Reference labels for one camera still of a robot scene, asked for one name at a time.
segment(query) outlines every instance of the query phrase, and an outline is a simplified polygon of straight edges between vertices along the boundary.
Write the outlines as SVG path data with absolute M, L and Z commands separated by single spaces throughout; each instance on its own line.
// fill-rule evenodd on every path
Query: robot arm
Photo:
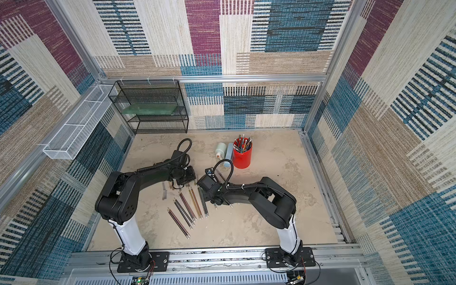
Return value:
M 185 141 L 189 146 L 185 151 L 179 151 Z M 172 157 L 164 162 L 135 172 L 113 171 L 95 203 L 95 210 L 112 225 L 122 243 L 122 258 L 136 271 L 147 270 L 150 266 L 149 245 L 141 236 L 135 218 L 139 192 L 162 181 L 175 180 L 178 185 L 184 185 L 195 180 L 195 171 L 188 166 L 190 157 L 187 152 L 191 146 L 192 141 L 184 139 Z
M 221 183 L 215 176 L 215 170 L 224 161 L 231 164 L 231 171 L 227 180 Z M 295 226 L 295 197 L 269 177 L 263 177 L 259 182 L 251 184 L 229 183 L 233 174 L 233 163 L 227 159 L 219 161 L 213 168 L 206 169 L 205 173 L 197 182 L 202 189 L 204 201 L 217 205 L 252 204 L 264 219 L 277 229 L 283 260 L 295 266 L 302 248 Z
M 179 148 L 184 141 L 189 141 L 189 146 L 182 152 Z M 151 262 L 149 245 L 141 236 L 135 219 L 139 192 L 161 181 L 176 181 L 178 185 L 184 185 L 195 180 L 195 172 L 188 166 L 190 157 L 187 152 L 191 145 L 190 139 L 184 139 L 172 157 L 164 162 L 135 172 L 113 171 L 109 175 L 96 201 L 95 210 L 112 225 L 122 243 L 123 266 L 129 270 L 125 272 L 148 270 Z M 227 180 L 221 183 L 214 171 L 224 161 L 231 163 L 231 172 Z M 269 224 L 277 228 L 281 249 L 279 258 L 286 264 L 296 266 L 302 248 L 295 227 L 296 199 L 268 177 L 252 184 L 229 183 L 233 170 L 230 160 L 221 160 L 213 168 L 206 169 L 206 174 L 197 182 L 202 188 L 204 200 L 217 205 L 252 204 Z
M 179 148 L 184 141 L 190 143 L 182 152 Z M 190 157 L 187 152 L 191 146 L 192 141 L 184 139 L 172 157 L 164 162 L 140 168 L 135 172 L 111 172 L 95 203 L 95 210 L 103 219 L 122 225 L 135 214 L 139 192 L 142 189 L 162 181 L 176 180 L 178 185 L 184 185 L 195 180 L 195 171 L 193 167 L 188 166 Z

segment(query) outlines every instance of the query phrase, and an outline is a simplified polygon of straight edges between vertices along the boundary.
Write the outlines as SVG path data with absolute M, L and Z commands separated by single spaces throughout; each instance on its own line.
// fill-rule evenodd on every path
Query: glue bottle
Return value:
M 218 159 L 224 159 L 227 152 L 227 145 L 224 143 L 218 143 L 217 148 L 215 149 L 215 156 Z

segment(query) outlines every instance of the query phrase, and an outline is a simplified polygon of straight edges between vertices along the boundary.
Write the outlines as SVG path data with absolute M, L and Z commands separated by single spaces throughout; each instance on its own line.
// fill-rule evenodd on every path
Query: black wire shelf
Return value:
M 188 131 L 188 114 L 178 81 L 124 80 L 117 81 L 113 88 L 116 88 L 118 94 L 110 96 L 109 99 L 135 134 L 186 133 Z M 132 106 L 134 112 L 156 112 L 157 114 L 123 114 L 122 112 L 132 104 L 135 104 Z M 141 107 L 141 104 L 153 104 L 155 107 L 171 104 L 171 108 L 168 110 L 171 111 L 171 114 L 160 114 L 163 112 L 157 110 L 139 111 L 136 107 Z

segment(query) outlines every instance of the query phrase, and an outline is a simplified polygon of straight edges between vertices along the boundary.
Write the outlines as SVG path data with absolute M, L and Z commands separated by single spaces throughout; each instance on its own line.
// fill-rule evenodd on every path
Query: black cable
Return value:
M 171 180 L 171 186 L 172 186 L 173 189 L 176 189 L 176 190 L 179 190 L 179 189 L 184 188 L 184 185 L 182 185 L 181 188 L 176 188 L 176 187 L 174 187 L 174 179 Z
M 275 260 L 280 260 L 280 258 L 277 258 L 277 259 L 273 259 L 273 260 L 270 260 L 269 262 L 271 262 L 271 261 L 275 261 Z M 302 264 L 302 265 L 304 265 L 304 263 L 303 263 L 303 262 L 300 262 L 300 263 L 298 263 L 298 265 L 296 265 L 296 266 L 295 266 L 295 267 L 293 267 L 292 269 L 289 269 L 289 270 L 285 270 L 285 271 L 275 271 L 275 270 L 272 270 L 272 269 L 269 267 L 269 263 L 268 263 L 268 262 L 266 262 L 266 266 L 268 267 L 268 269 L 269 269 L 269 270 L 271 270 L 272 272 L 275 272 L 275 273 L 288 273 L 288 272 L 290 272 L 290 271 L 293 271 L 293 270 L 295 270 L 296 268 L 298 268 L 298 267 L 299 267 L 299 265 L 301 265 L 301 264 Z
M 111 263 L 113 263 L 113 264 L 119 264 L 119 262 L 113 262 L 113 261 L 112 261 L 112 258 L 113 258 L 114 256 L 116 256 L 119 252 L 116 253 L 116 254 L 114 254 L 114 256 L 112 256 L 112 254 L 113 254 L 114 251 L 116 251 L 116 250 L 118 250 L 118 249 L 121 250 L 121 251 L 119 251 L 119 252 L 122 252 L 122 250 L 123 250 L 122 248 L 116 248 L 116 249 L 114 249 L 113 251 L 111 251 L 111 254 L 109 255 L 109 271 L 111 272 L 111 275 L 112 275 L 112 277 L 114 278 L 114 280 L 117 282 L 117 284 L 122 285 L 122 284 L 117 280 L 117 278 L 114 276 L 114 273 L 113 273 L 113 271 L 111 270 Z
M 307 284 L 304 283 L 305 285 L 310 285 L 310 284 L 312 284 L 312 283 L 315 283 L 315 282 L 318 280 L 318 278 L 320 278 L 321 267 L 320 267 L 320 264 L 319 264 L 318 262 L 315 262 L 315 263 L 318 265 L 318 268 L 319 268 L 319 270 L 318 270 L 318 276 L 317 276 L 316 279 L 313 280 L 311 283 L 307 283 Z
M 225 161 L 229 162 L 230 165 L 231 165 L 231 170 L 230 170 L 229 175 L 228 175 L 228 177 L 227 177 L 227 179 L 226 179 L 226 181 L 225 181 L 225 183 L 224 183 L 224 184 L 225 184 L 225 188 L 227 188 L 228 181 L 229 181 L 229 179 L 231 178 L 231 175 L 233 175 L 233 171 L 234 171 L 233 162 L 232 162 L 231 160 L 229 160 L 229 159 L 222 159 L 222 160 L 218 161 L 218 162 L 215 164 L 215 166 L 212 168 L 212 172 L 213 172 L 213 174 L 215 175 L 215 170 L 216 170 L 217 166 L 218 166 L 220 163 L 225 162 Z
M 179 145 L 177 146 L 177 150 L 179 150 L 181 144 L 182 144 L 184 141 L 186 141 L 186 140 L 189 142 L 188 147 L 187 147 L 187 149 L 184 150 L 184 152 L 182 152 L 180 155 L 176 156 L 175 158 L 173 158 L 173 159 L 171 159 L 171 160 L 164 161 L 164 162 L 162 162 L 162 163 L 160 163 L 160 164 L 157 164 L 157 165 L 153 165 L 153 166 L 148 166 L 148 167 L 143 167 L 143 168 L 137 169 L 137 170 L 135 171 L 135 173 L 142 172 L 142 171 L 147 171 L 147 170 L 152 170 L 152 169 L 156 169 L 157 167 L 164 166 L 164 165 L 166 165 L 166 164 L 169 164 L 169 163 L 172 162 L 172 161 L 175 161 L 175 160 L 181 158 L 181 157 L 182 157 L 183 155 L 185 155 L 185 154 L 190 150 L 190 148 L 192 147 L 192 140 L 189 139 L 189 138 L 186 138 L 186 139 L 181 140 L 181 142 L 180 142 Z

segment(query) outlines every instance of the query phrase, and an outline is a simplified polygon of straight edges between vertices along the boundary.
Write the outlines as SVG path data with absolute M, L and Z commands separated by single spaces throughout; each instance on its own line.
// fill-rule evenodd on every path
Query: red wire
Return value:
M 152 262 L 153 262 L 154 264 L 152 265 L 152 268 L 149 269 L 149 272 L 147 272 L 147 275 L 146 275 L 147 278 L 150 278 L 150 277 L 152 276 L 152 273 L 154 272 L 155 260 L 153 260 Z

